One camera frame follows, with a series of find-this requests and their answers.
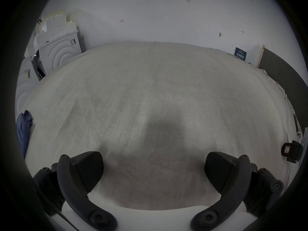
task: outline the blue cloth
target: blue cloth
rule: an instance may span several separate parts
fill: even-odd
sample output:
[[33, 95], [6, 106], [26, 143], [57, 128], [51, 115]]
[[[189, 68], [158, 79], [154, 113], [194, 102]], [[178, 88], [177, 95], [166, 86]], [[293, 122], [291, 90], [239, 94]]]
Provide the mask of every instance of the blue cloth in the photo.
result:
[[32, 116], [28, 110], [25, 113], [20, 113], [16, 120], [17, 138], [20, 146], [20, 151], [23, 158], [26, 157], [28, 149], [30, 127], [32, 125]]

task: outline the dryer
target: dryer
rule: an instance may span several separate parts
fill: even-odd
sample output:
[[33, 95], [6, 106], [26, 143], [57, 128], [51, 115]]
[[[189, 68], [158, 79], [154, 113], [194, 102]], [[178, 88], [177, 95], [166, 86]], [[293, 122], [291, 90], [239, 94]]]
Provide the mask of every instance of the dryer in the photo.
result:
[[28, 56], [21, 62], [19, 69], [15, 93], [15, 119], [20, 113], [24, 112], [22, 107], [38, 83], [39, 79], [31, 61], [31, 56]]
[[39, 49], [40, 59], [47, 75], [68, 59], [81, 54], [77, 32], [78, 30], [66, 33]]

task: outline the white sheet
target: white sheet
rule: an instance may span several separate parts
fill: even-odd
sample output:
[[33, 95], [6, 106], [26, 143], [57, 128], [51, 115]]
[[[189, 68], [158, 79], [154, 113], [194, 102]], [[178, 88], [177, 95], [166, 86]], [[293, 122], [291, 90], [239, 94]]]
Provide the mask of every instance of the white sheet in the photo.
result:
[[32, 175], [61, 154], [100, 151], [95, 203], [143, 210], [210, 206], [211, 151], [247, 154], [289, 181], [282, 157], [296, 140], [293, 109], [262, 70], [216, 49], [178, 43], [114, 43], [85, 52], [44, 78], [24, 109], [33, 118]]

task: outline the black device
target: black device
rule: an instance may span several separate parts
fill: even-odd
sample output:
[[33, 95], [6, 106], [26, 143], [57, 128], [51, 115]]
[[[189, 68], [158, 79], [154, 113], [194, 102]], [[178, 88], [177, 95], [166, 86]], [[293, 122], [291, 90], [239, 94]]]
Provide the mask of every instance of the black device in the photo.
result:
[[[85, 152], [70, 158], [63, 154], [51, 169], [42, 168], [34, 180], [45, 212], [52, 216], [61, 212], [65, 201], [86, 223], [101, 231], [117, 227], [114, 216], [89, 201], [104, 172], [99, 152]], [[247, 155], [239, 158], [222, 152], [210, 152], [204, 172], [221, 199], [191, 221], [194, 231], [212, 230], [224, 222], [244, 201], [247, 212], [257, 217], [264, 214], [280, 197], [283, 183], [265, 168], [257, 169]]]
[[287, 161], [296, 164], [301, 159], [303, 146], [297, 141], [292, 143], [284, 143], [281, 148], [281, 155], [287, 157]]

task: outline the screw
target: screw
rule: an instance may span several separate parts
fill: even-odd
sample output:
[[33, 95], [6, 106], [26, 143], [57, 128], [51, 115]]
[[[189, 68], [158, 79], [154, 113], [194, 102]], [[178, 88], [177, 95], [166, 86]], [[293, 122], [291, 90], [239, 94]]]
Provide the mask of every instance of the screw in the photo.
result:
[[279, 188], [280, 188], [280, 184], [279, 184], [279, 183], [275, 183], [274, 187], [275, 187], [276, 189], [279, 189]]
[[215, 211], [208, 210], [202, 213], [199, 216], [198, 220], [202, 226], [209, 227], [209, 226], [213, 226], [214, 224], [218, 222], [218, 215]]
[[110, 220], [105, 213], [101, 210], [95, 210], [90, 214], [91, 223], [97, 225], [98, 227], [104, 227], [109, 224]]

